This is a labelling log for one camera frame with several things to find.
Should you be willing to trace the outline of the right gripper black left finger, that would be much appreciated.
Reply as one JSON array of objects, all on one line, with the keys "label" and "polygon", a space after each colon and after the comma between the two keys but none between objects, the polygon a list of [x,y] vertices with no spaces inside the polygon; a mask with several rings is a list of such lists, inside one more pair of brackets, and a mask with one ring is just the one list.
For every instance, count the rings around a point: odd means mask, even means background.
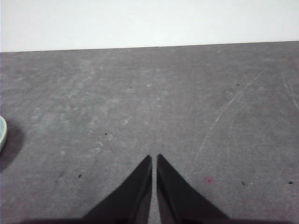
[{"label": "right gripper black left finger", "polygon": [[83,216],[83,221],[148,221],[152,158],[147,155],[124,182]]}]

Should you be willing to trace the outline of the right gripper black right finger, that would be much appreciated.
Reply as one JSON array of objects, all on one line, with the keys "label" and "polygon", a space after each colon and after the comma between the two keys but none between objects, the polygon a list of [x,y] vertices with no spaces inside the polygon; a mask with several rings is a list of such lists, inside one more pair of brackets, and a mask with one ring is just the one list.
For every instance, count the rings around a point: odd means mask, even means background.
[{"label": "right gripper black right finger", "polygon": [[167,161],[157,156],[157,198],[161,221],[228,221]]}]

